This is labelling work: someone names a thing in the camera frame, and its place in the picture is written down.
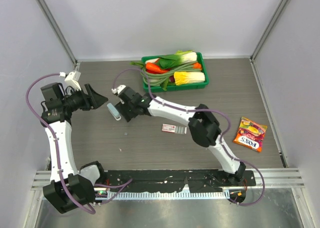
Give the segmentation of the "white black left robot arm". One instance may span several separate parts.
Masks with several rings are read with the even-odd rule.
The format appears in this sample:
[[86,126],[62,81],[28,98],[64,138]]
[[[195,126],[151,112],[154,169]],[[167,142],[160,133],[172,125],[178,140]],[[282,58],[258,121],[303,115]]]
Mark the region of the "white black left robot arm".
[[50,146],[50,184],[43,187],[45,198],[61,214],[84,208],[95,201],[95,189],[107,180],[101,163],[94,161],[79,170],[72,149],[73,112],[90,111],[104,105],[108,99],[96,93],[90,84],[85,90],[67,94],[61,83],[43,86],[44,101],[41,124],[45,127]]

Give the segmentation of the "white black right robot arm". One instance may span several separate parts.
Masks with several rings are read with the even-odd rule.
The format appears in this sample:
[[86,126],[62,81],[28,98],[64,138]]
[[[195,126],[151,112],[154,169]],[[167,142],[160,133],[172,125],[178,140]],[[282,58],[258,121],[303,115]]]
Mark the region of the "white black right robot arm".
[[220,123],[207,106],[184,106],[151,93],[140,95],[125,85],[113,88],[112,93],[120,99],[115,108],[127,122],[138,115],[147,115],[166,118],[187,126],[193,141],[208,148],[217,158],[230,185],[236,186],[244,181],[246,166],[224,141]]

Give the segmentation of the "green long beans toy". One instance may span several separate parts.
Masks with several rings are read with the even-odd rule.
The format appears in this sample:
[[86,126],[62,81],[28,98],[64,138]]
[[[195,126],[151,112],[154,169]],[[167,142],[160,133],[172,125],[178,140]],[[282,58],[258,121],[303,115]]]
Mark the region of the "green long beans toy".
[[131,65],[138,66],[141,70],[141,75],[143,82],[146,85],[150,85],[150,87],[156,87],[160,86],[164,91],[167,90],[167,87],[169,85],[176,86],[175,79],[174,79],[174,73],[175,72],[203,72],[202,65],[198,62],[190,62],[187,64],[183,64],[177,67],[169,68],[170,72],[167,72],[165,74],[152,74],[150,72],[146,71],[146,64],[143,64],[142,62],[131,62]]

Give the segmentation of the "orange carrot toy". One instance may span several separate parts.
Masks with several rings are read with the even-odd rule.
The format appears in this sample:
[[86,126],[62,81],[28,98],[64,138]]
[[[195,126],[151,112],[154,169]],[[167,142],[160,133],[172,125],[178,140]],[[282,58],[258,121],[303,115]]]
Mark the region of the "orange carrot toy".
[[170,72],[170,69],[162,69],[157,64],[151,62],[146,63],[145,66],[146,71],[152,74],[165,74],[167,72]]

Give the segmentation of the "red white staple box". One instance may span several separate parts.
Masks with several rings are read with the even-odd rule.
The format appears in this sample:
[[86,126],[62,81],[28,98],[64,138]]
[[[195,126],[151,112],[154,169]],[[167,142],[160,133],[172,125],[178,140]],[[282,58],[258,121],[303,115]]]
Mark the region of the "red white staple box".
[[175,133],[175,134],[186,134],[187,127],[170,125],[170,124],[163,124],[161,131],[168,132],[168,133]]

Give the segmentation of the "yellow napa cabbage toy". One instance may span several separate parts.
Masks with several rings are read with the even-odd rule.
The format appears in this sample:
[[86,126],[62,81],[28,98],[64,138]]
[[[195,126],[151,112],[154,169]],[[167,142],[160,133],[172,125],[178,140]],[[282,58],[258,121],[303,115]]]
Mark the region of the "yellow napa cabbage toy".
[[177,86],[205,82],[205,74],[202,72],[175,72],[174,82]]

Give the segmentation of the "green bok choy toy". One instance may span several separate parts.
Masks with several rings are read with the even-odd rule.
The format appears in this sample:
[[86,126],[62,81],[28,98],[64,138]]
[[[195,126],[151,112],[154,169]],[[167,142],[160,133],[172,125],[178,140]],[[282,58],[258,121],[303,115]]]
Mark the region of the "green bok choy toy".
[[196,62],[197,53],[194,51],[180,51],[175,54],[161,55],[155,62],[161,69],[169,69],[186,63]]

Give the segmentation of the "green plastic tray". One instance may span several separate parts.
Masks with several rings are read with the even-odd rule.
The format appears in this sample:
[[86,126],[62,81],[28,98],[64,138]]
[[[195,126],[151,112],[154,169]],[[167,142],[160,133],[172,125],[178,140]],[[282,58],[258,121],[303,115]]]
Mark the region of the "green plastic tray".
[[200,52],[180,50],[169,55],[145,56],[136,65],[140,67],[146,91],[202,89],[210,82]]

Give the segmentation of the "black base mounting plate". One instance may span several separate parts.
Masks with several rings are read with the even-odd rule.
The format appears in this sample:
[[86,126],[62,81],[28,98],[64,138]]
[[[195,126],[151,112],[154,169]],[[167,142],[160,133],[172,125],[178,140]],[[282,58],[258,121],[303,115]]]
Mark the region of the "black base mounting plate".
[[237,181],[233,175],[218,169],[200,170],[109,170],[96,187],[111,186],[111,191],[120,189],[129,193],[180,193],[185,185],[191,193],[220,192],[223,187],[253,187],[256,185],[253,171],[244,171]]

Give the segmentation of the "Fox's candy bag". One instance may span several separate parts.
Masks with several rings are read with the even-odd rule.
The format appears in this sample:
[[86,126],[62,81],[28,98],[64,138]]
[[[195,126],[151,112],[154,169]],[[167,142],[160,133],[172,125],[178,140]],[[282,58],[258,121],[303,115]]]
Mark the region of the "Fox's candy bag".
[[260,153],[267,128],[242,116],[233,142]]

